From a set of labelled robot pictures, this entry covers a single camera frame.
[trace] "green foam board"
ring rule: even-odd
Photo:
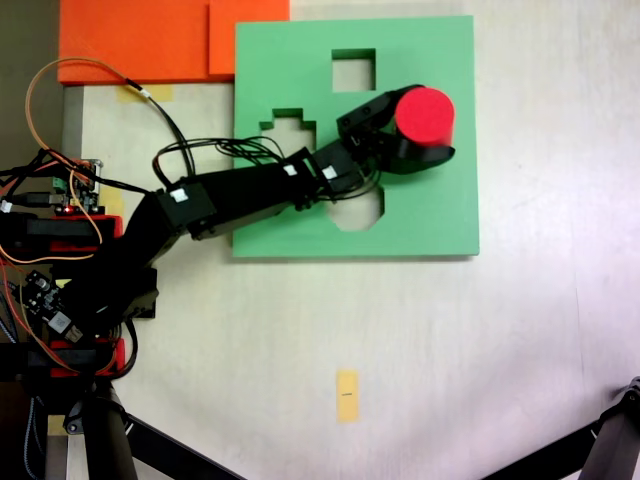
[[[372,49],[375,90],[333,92],[332,58]],[[453,100],[453,160],[414,175],[384,174],[385,213],[368,231],[340,231],[324,204],[288,209],[237,231],[234,256],[478,254],[472,17],[239,24],[235,136],[260,135],[274,110],[302,109],[304,121],[315,122],[321,147],[337,139],[339,116],[411,84],[441,89]]]

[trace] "orange foam sheet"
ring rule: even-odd
[[[211,80],[217,82],[233,80],[237,23],[288,20],[289,0],[210,0],[209,75]]]
[[[235,23],[288,18],[289,0],[60,0],[59,54],[98,58],[141,83],[228,81]],[[58,79],[121,83],[82,63],[61,65]]]

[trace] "wire bundle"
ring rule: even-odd
[[[129,190],[129,191],[133,191],[136,193],[142,193],[142,194],[146,194],[148,193],[147,190],[133,186],[133,185],[129,185],[125,182],[121,182],[118,180],[110,180],[110,179],[106,179],[106,178],[102,178],[99,177],[98,175],[96,175],[95,173],[93,173],[93,171],[91,171],[90,169],[85,167],[85,162],[81,161],[81,160],[75,160],[75,159],[70,159],[68,157],[66,157],[65,155],[63,155],[60,152],[57,152],[56,150],[52,149],[51,147],[49,147],[43,140],[42,138],[38,135],[36,128],[34,126],[33,123],[33,118],[31,115],[31,101],[32,101],[32,96],[33,96],[33,91],[35,89],[35,86],[37,85],[38,81],[40,80],[40,78],[50,69],[52,69],[54,66],[61,64],[61,63],[66,63],[66,62],[85,62],[85,63],[92,63],[92,64],[96,64],[102,68],[105,68],[109,71],[111,71],[114,75],[120,77],[125,83],[128,83],[129,85],[131,85],[133,88],[135,88],[141,95],[143,95],[144,97],[147,98],[147,100],[150,101],[150,103],[158,110],[158,112],[160,113],[160,115],[165,119],[165,121],[167,122],[167,124],[169,125],[169,128],[171,129],[171,131],[174,133],[174,135],[176,136],[176,139],[178,140],[178,143],[180,144],[180,149],[183,151],[183,155],[185,157],[185,162],[187,163],[187,172],[189,175],[194,175],[195,174],[195,163],[193,160],[193,155],[191,154],[191,151],[188,149],[188,147],[186,146],[186,140],[184,138],[184,135],[182,134],[182,132],[180,131],[180,129],[178,128],[178,126],[175,124],[175,122],[171,119],[171,117],[167,114],[166,111],[164,111],[164,109],[155,102],[155,100],[153,100],[151,98],[151,95],[144,90],[140,85],[138,85],[137,83],[131,81],[130,79],[128,79],[126,76],[124,76],[122,73],[120,73],[118,70],[116,70],[115,68],[113,68],[112,66],[100,61],[100,60],[96,60],[93,58],[88,58],[88,57],[66,57],[66,58],[61,58],[58,60],[55,60],[47,65],[45,65],[42,69],[40,69],[38,71],[38,73],[36,73],[36,75],[33,77],[31,83],[29,84],[29,88],[27,90],[27,95],[26,95],[26,99],[25,99],[25,115],[27,118],[27,124],[29,126],[29,130],[31,131],[31,134],[33,135],[33,138],[35,139],[35,141],[38,143],[38,145],[40,146],[40,150],[38,151],[38,154],[36,155],[36,157],[27,165],[25,166],[21,166],[21,167],[15,167],[9,170],[4,170],[4,171],[0,171],[0,177],[7,177],[5,179],[0,178],[0,197],[2,197],[4,200],[6,200],[7,202],[10,202],[13,195],[15,194],[16,190],[20,187],[20,185],[26,180],[26,178],[31,177],[31,176],[43,176],[46,175],[47,172],[43,172],[45,169],[50,168],[54,165],[61,165],[64,168],[66,168],[69,172],[69,186],[70,186],[70,191],[71,194],[74,198],[74,200],[76,201],[76,203],[78,204],[79,208],[81,209],[81,211],[84,213],[84,215],[87,217],[87,219],[89,220],[89,222],[91,223],[91,225],[94,227],[94,229],[96,230],[97,236],[98,236],[98,240],[99,243],[102,243],[102,234],[100,232],[100,230],[98,229],[97,225],[95,224],[95,222],[93,221],[93,219],[91,218],[91,216],[86,212],[86,210],[82,207],[82,204],[78,201],[78,197],[76,195],[75,189],[74,189],[74,178],[79,179],[80,181],[83,182],[87,182],[88,180],[93,180],[95,182],[99,182],[99,183],[103,183],[105,185],[109,185],[112,186],[114,188],[119,188],[119,189],[123,189],[123,190]],[[51,160],[45,162],[45,159],[49,157]],[[31,337],[33,337],[33,339],[38,343],[38,345],[43,349],[43,351],[59,366],[70,370],[76,374],[105,374],[107,372],[109,372],[111,370],[111,368],[113,367],[115,360],[116,360],[116,352],[115,352],[115,347],[117,344],[117,341],[119,340],[121,333],[122,333],[122,329],[121,327],[116,328],[115,330],[113,330],[112,332],[110,332],[109,335],[109,340],[113,346],[113,354],[111,356],[111,359],[109,361],[109,363],[107,365],[105,365],[104,367],[102,367],[101,369],[97,370],[97,371],[93,371],[93,372],[79,372],[77,370],[74,370],[73,368],[71,368],[69,365],[67,365],[65,362],[63,362],[60,357],[53,351],[51,350],[47,344],[41,340],[40,338],[38,338],[38,336],[35,334],[35,332],[33,331],[31,325],[29,324],[28,318],[27,318],[27,312],[26,309],[24,308],[24,304],[22,302],[22,283],[20,283],[18,286],[12,285],[9,281],[8,281],[8,276],[7,276],[7,271],[6,271],[6,266],[9,266],[11,268],[14,268],[16,270],[19,271],[23,271],[22,269],[20,269],[19,267],[17,267],[14,263],[21,263],[21,264],[29,264],[29,263],[36,263],[36,262],[41,262],[41,261],[46,261],[46,260],[84,260],[87,258],[90,258],[92,255],[86,255],[86,256],[81,256],[81,257],[43,257],[43,258],[38,258],[38,259],[34,259],[34,260],[18,260],[15,259],[11,256],[9,256],[0,246],[0,267],[2,268],[2,275],[3,275],[3,282],[0,283],[4,285],[4,291],[5,291],[5,295],[2,295],[0,297],[0,304],[2,304],[2,306],[5,308],[5,313],[7,315],[7,320],[8,322],[5,324],[4,321],[2,321],[0,319],[0,328],[3,330],[3,332],[7,335],[7,337],[10,339],[10,341],[16,342],[18,340],[18,332],[17,332],[17,328],[15,326],[15,322],[17,321],[18,324],[20,324],[20,326],[25,330],[25,332],[27,332],[28,335],[30,335]],[[20,309],[21,309],[21,313],[22,315],[20,315],[16,309],[16,307],[14,306],[13,303],[13,299],[11,298],[11,293],[9,291],[9,286],[12,286],[12,288],[19,288],[20,291]],[[126,365],[124,366],[123,369],[121,369],[120,371],[116,372],[115,374],[112,375],[113,378],[120,378],[124,375],[126,375],[129,371],[131,371],[131,368],[133,367],[135,361],[136,361],[136,356],[137,356],[137,350],[138,350],[138,345],[137,345],[137,336],[135,333],[135,329],[133,327],[133,322],[131,322],[130,320],[128,320],[126,323],[127,329],[129,330],[130,334],[131,334],[131,338],[133,341],[133,349],[132,349],[132,355],[130,356],[129,360],[127,361]]]
[[[262,143],[262,140],[273,143],[278,153],[273,152]],[[177,150],[185,149],[191,152],[193,148],[214,147],[219,153],[228,157],[243,158],[254,165],[262,165],[264,160],[271,160],[278,163],[285,163],[284,153],[273,139],[269,137],[249,137],[244,139],[236,138],[193,138],[171,143],[162,148],[151,162],[154,173],[162,184],[167,188],[173,188],[175,183],[171,182],[160,168],[160,157]]]

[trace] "white floor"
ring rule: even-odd
[[[292,17],[475,16],[480,256],[250,263],[225,238],[185,238],[116,388],[248,479],[482,478],[640,374],[640,3],[340,3],[292,0]],[[231,86],[174,93],[188,137],[231,135]],[[145,105],[85,90],[82,151],[106,176],[159,187],[151,158],[171,141]],[[341,368],[360,374],[352,424],[336,423]],[[84,478],[73,445],[69,478]]]

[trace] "red cylindrical block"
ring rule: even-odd
[[[406,138],[425,147],[452,145],[455,108],[440,90],[417,87],[396,107],[396,127]]]

